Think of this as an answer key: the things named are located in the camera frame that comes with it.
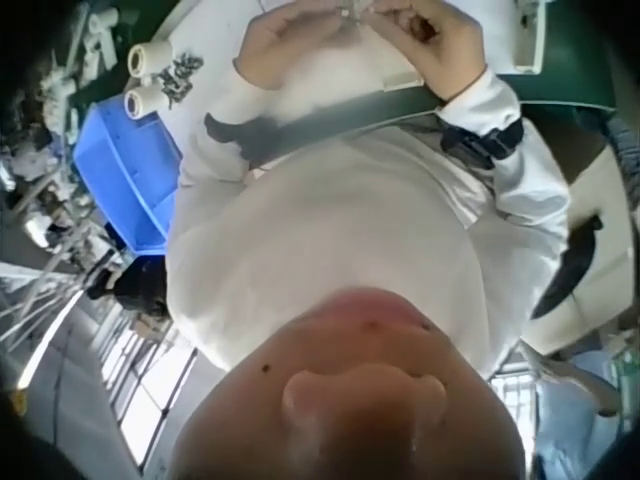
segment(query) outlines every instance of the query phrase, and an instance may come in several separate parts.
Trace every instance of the window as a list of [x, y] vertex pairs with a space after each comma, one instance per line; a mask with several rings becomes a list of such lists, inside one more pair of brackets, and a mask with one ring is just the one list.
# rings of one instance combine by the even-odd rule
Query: window
[[102, 376], [134, 461], [144, 470], [197, 352], [170, 324], [133, 329], [123, 315], [102, 350]]
[[522, 371], [498, 375], [491, 386], [511, 413], [522, 437], [527, 465], [531, 464], [535, 450], [537, 429], [537, 404], [535, 378], [531, 372]]

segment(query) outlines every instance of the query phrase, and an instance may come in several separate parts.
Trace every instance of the white shirt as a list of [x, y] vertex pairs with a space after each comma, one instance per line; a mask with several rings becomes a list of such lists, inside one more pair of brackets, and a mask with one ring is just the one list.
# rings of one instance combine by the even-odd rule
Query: white shirt
[[[240, 124], [273, 100], [236, 73], [210, 109]], [[520, 116], [493, 73], [438, 112], [487, 134]], [[233, 144], [195, 132], [169, 242], [176, 324], [229, 370], [290, 320], [347, 287], [401, 295], [488, 377], [513, 348], [567, 244], [569, 193], [530, 122], [492, 191], [397, 127], [286, 158], [250, 187]]]

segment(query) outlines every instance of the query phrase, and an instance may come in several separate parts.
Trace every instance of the blue plastic bin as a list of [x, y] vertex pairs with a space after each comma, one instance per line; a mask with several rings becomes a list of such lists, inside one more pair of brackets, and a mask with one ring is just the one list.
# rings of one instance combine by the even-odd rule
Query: blue plastic bin
[[74, 162], [97, 205], [137, 255], [164, 255], [181, 154], [156, 114], [131, 120], [123, 96], [91, 108]]

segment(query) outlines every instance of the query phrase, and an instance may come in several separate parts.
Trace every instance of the fluorescent light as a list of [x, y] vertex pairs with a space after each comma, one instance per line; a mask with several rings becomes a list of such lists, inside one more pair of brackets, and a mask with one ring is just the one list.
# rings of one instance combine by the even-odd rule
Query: fluorescent light
[[22, 375], [20, 376], [20, 380], [18, 380], [18, 390], [25, 390], [29, 387], [31, 380], [33, 380], [33, 375], [36, 373], [36, 370], [38, 369], [38, 366], [42, 361], [42, 357], [44, 357], [44, 352], [47, 351], [47, 347], [62, 325], [62, 322], [64, 322], [65, 318], [67, 318], [67, 315], [69, 315], [69, 312], [71, 312], [71, 309], [75, 307], [76, 303], [78, 303], [78, 300], [80, 300], [80, 297], [82, 297], [83, 294], [84, 290], [76, 292], [76, 294], [71, 297], [64, 308], [60, 310], [58, 316], [56, 316], [53, 323], [49, 326], [49, 329], [42, 337], [40, 344], [37, 346], [36, 350], [33, 352], [33, 355], [29, 359], [27, 366], [24, 367]]

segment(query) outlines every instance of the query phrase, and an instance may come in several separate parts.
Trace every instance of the green workbench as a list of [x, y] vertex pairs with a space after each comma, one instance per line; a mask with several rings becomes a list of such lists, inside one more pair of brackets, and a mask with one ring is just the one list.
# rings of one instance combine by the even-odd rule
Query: green workbench
[[[119, 58], [129, 47], [150, 40], [177, 0], [113, 0], [125, 23], [118, 26]], [[615, 110], [606, 41], [570, 0], [548, 7], [548, 34], [544, 68], [540, 75], [509, 75], [505, 80], [524, 104], [565, 105]], [[126, 62], [96, 80], [72, 99], [88, 106], [121, 93], [128, 80]], [[330, 107], [286, 126], [278, 153], [402, 118], [433, 111], [439, 102], [426, 88], [375, 93]]]

